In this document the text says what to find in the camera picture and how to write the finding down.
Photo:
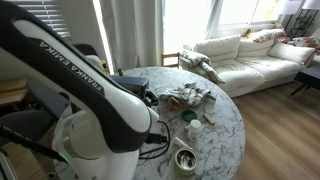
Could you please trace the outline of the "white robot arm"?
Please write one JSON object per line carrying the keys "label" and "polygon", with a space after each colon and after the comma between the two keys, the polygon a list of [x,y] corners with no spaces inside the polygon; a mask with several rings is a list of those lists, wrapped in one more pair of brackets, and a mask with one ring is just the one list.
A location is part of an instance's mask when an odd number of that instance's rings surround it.
{"label": "white robot arm", "polygon": [[0,0],[1,67],[69,97],[52,147],[80,180],[132,180],[159,115],[41,20]]}

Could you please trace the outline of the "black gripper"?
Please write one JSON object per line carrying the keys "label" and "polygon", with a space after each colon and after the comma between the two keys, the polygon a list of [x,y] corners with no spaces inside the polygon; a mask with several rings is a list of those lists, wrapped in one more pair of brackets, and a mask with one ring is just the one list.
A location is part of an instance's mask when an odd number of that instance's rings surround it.
{"label": "black gripper", "polygon": [[143,95],[143,102],[148,106],[157,106],[158,97],[150,90],[146,90]]}

